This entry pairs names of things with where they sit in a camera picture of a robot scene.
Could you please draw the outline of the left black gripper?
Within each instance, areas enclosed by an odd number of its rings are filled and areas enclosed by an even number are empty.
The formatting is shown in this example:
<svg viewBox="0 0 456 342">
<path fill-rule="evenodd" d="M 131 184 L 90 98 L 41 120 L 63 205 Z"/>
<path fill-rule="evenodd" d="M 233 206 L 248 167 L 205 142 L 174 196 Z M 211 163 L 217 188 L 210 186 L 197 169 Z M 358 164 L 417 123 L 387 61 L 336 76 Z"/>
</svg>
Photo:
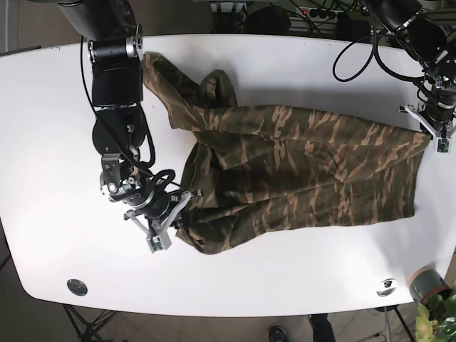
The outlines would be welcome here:
<svg viewBox="0 0 456 342">
<path fill-rule="evenodd" d="M 455 85 L 435 83 L 427 89 L 425 83 L 418 83 L 417 106 L 399 106 L 398 111 L 406 113 L 420 123 L 424 133 L 432 135 L 434 150 L 450 153 L 455 136 Z"/>
</svg>

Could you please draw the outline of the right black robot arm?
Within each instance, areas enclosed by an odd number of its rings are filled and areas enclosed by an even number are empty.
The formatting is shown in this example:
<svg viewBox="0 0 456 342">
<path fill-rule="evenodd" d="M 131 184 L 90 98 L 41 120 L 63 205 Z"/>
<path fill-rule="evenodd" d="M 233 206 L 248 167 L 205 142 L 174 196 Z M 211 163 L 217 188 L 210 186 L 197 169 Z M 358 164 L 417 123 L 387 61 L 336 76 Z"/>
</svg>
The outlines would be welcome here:
<svg viewBox="0 0 456 342">
<path fill-rule="evenodd" d="M 167 230 L 192 195 L 167 192 L 173 170 L 151 170 L 155 148 L 142 108 L 142 27 L 127 1 L 59 1 L 58 7 L 82 36 L 80 51 L 91 63 L 92 87 L 85 94 L 95 115 L 100 189 L 111 202 L 129 206 L 124 218 L 144 231 L 152 252 L 166 250 L 172 243 Z"/>
</svg>

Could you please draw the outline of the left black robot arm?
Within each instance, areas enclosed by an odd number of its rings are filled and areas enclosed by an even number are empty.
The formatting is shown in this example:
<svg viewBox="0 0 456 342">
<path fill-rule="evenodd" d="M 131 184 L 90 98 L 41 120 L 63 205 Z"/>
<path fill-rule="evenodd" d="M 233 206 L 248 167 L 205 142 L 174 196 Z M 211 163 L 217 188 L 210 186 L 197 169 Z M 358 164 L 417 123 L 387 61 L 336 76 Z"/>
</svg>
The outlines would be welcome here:
<svg viewBox="0 0 456 342">
<path fill-rule="evenodd" d="M 376 61 L 388 75 L 417 88 L 418 107 L 400 106 L 432 135 L 437 152 L 449 153 L 455 138 L 455 41 L 431 20 L 419 1 L 363 1 L 363 11 L 344 7 L 337 15 L 336 35 L 355 43 L 371 43 L 369 61 Z M 423 74 L 404 76 L 387 67 L 380 58 L 382 38 L 417 61 Z"/>
</svg>

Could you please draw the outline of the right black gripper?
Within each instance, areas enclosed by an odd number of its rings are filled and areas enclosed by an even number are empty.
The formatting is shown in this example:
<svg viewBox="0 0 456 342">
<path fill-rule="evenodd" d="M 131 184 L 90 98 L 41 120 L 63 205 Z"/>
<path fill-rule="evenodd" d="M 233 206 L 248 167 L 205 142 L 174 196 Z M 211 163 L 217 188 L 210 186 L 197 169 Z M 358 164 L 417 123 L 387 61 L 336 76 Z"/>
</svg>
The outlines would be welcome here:
<svg viewBox="0 0 456 342">
<path fill-rule="evenodd" d="M 156 187 L 144 202 L 131 205 L 132 209 L 123 218 L 134 222 L 146 234 L 145 241 L 152 253 L 164 251 L 172 244 L 167 230 L 177 226 L 181 211 L 193 197 L 190 191 L 166 192 Z"/>
</svg>

